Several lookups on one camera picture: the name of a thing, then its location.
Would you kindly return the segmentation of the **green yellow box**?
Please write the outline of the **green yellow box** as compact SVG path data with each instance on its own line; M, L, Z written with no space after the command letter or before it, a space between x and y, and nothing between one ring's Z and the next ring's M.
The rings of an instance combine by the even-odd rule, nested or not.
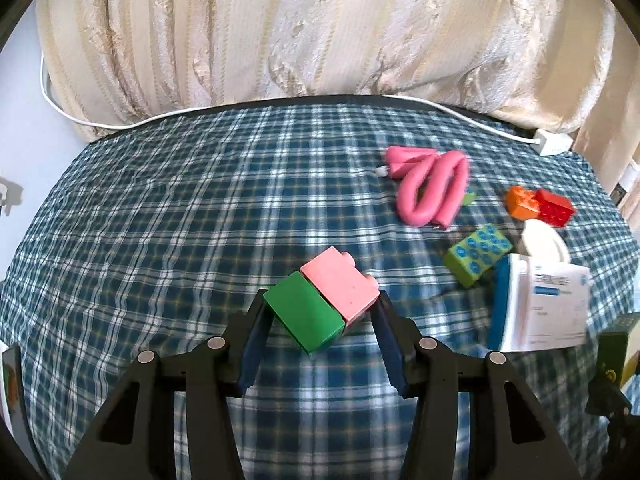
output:
M597 372L625 390L639 366L639 312L619 315L600 333Z

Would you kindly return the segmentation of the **green toy brick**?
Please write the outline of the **green toy brick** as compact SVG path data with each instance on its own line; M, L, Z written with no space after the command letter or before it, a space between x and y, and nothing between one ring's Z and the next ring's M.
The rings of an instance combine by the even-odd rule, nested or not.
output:
M270 287L264 299L307 354L332 344L345 328L342 316L299 271Z

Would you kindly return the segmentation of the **pink toy brick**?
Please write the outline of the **pink toy brick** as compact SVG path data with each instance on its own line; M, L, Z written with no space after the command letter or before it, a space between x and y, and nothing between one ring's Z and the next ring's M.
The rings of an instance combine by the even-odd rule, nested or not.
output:
M349 252L340 252L334 246L303 264L300 270L347 327L357 322L380 296L378 281L362 274Z

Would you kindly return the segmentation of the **white blue medicine box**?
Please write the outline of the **white blue medicine box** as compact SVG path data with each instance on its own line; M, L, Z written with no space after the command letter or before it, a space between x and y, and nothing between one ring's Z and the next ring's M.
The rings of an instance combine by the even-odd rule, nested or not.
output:
M585 266L519 254L501 258L487 347L512 353L581 346L590 284Z

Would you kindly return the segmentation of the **green block with blue dots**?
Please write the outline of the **green block with blue dots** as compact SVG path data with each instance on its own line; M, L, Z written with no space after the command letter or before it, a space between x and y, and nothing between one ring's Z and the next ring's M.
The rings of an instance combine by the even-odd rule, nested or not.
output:
M512 249L510 240L488 223L451 246L442 261L459 284L470 288Z

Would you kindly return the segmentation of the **blue plaid bedsheet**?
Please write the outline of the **blue plaid bedsheet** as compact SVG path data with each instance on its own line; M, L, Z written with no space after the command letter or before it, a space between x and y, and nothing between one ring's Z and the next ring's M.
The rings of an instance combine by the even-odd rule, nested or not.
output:
M392 145L467 154L474 202L449 229L413 229L376 170ZM328 247L350 252L422 333L481 356L492 278L462 288L446 250L485 224L518 240L513 185L564 195L562 232L592 276L585 344L516 356L572 453L596 478L606 423L585 411L601 330L634 310L639 248L588 162L542 157L434 110L283 104L173 117L87 146L52 188L1 285L1 337L22 350L35 444L60 478L91 419L145 349L191 350L259 289Z

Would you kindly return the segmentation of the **red toy brick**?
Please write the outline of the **red toy brick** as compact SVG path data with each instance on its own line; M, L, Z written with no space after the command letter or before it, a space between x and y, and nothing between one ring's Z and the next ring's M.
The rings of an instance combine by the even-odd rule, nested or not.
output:
M554 228L564 228L574 216L575 208L565 196L541 188L535 193L539 214L537 219Z

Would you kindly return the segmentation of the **orange toy brick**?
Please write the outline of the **orange toy brick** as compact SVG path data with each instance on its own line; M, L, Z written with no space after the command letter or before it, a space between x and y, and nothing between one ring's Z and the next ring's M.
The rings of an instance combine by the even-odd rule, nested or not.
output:
M540 213L535 193L519 185L514 185L506 192L506 210L516 220L537 219Z

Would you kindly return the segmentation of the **pink foam hair roller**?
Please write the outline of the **pink foam hair roller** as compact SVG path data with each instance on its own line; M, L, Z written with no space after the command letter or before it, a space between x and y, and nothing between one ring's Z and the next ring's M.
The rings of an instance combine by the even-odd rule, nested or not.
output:
M470 176L460 151L392 145L385 152L386 176L398 182L396 209L408 226L448 229L458 214Z

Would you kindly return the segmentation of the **cream patterned curtain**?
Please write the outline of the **cream patterned curtain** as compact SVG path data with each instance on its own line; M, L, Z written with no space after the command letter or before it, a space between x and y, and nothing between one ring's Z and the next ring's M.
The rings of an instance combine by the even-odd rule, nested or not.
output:
M37 0L87 140L237 102L399 94L571 133L605 188L639 151L639 46L610 0Z

